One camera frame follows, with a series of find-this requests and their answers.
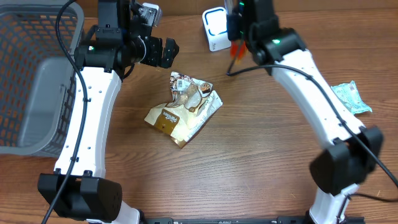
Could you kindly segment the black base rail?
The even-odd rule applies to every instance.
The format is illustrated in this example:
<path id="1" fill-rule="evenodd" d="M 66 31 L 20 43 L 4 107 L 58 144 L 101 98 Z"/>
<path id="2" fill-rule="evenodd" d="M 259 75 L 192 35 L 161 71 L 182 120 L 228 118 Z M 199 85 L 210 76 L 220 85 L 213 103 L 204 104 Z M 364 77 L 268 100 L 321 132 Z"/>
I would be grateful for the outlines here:
<path id="1" fill-rule="evenodd" d="M 243 218 L 243 219 L 173 219 L 145 218 L 144 224 L 305 224 L 313 223 L 309 217 L 281 216 L 277 218 Z"/>

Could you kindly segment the white barcode scanner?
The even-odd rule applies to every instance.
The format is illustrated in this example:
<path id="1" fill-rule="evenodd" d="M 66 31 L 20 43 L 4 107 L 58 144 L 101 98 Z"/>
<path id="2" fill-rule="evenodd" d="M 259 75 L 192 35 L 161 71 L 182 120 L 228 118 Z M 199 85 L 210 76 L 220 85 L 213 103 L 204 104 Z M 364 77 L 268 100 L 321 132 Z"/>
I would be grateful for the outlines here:
<path id="1" fill-rule="evenodd" d="M 203 27 L 209 44 L 209 50 L 216 52 L 231 47 L 226 25 L 226 9 L 214 7 L 202 14 Z"/>

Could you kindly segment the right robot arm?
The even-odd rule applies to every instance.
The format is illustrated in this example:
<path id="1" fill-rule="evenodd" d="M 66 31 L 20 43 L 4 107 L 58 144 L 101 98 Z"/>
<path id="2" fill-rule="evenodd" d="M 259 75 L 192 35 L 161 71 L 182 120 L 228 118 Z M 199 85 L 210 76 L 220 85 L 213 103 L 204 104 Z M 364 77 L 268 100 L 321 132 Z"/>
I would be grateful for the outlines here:
<path id="1" fill-rule="evenodd" d="M 226 1 L 228 38 L 248 48 L 256 68 L 279 82 L 312 126 L 322 153 L 310 164 L 315 201 L 295 223 L 363 223 L 345 210 L 379 162 L 384 137 L 351 114 L 319 72 L 305 42 L 282 28 L 272 1 Z"/>

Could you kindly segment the teal wipes packet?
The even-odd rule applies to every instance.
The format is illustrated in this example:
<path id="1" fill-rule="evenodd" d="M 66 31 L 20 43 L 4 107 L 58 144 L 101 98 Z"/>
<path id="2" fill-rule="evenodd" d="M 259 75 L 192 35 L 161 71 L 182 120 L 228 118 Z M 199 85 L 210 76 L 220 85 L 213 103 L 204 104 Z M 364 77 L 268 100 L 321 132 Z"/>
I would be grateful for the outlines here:
<path id="1" fill-rule="evenodd" d="M 351 80 L 349 83 L 331 86 L 331 89 L 351 114 L 373 112 L 371 107 L 361 99 L 354 80 Z"/>

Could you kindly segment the white brown snack pouch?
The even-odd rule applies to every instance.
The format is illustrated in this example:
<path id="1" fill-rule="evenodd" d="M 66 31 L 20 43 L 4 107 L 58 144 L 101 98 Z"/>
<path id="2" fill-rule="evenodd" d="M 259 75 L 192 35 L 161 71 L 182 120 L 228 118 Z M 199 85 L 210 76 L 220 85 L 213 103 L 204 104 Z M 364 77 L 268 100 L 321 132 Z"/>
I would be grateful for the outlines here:
<path id="1" fill-rule="evenodd" d="M 213 84 L 178 72 L 170 74 L 172 101 L 150 109 L 144 121 L 183 148 L 223 105 Z"/>

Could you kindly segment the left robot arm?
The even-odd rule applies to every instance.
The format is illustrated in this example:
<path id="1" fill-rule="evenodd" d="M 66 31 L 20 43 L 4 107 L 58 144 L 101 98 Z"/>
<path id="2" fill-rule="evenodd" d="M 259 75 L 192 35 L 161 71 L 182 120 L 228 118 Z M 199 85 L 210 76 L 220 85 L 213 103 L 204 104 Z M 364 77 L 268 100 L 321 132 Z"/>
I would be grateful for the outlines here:
<path id="1" fill-rule="evenodd" d="M 161 17 L 156 4 L 100 1 L 98 23 L 66 54 L 76 84 L 67 137 L 53 172 L 38 181 L 49 212 L 89 223 L 144 223 L 123 201 L 121 185 L 106 179 L 105 147 L 114 102 L 135 64 L 169 68 L 178 54 L 173 39 L 151 34 Z"/>

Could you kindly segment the orange biscuit package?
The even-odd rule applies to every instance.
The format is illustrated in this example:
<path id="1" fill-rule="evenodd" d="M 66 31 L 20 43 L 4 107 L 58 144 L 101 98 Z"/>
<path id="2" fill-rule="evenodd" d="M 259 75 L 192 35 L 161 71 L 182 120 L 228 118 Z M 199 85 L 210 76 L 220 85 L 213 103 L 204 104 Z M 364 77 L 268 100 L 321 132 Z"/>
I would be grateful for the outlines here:
<path id="1" fill-rule="evenodd" d="M 242 59 L 246 55 L 247 52 L 246 42 L 244 40 L 233 40 L 231 42 L 231 47 L 229 50 L 229 54 L 232 60 L 234 60 L 237 64 L 241 63 Z"/>

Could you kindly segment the grey plastic shopping basket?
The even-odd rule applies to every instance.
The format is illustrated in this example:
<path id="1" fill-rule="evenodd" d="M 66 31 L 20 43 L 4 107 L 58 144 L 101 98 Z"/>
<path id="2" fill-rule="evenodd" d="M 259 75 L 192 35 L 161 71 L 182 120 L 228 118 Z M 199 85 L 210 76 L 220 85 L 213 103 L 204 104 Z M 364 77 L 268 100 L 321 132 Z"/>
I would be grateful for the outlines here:
<path id="1" fill-rule="evenodd" d="M 1 1 L 1 154 L 58 157 L 76 93 L 55 33 L 64 1 Z"/>

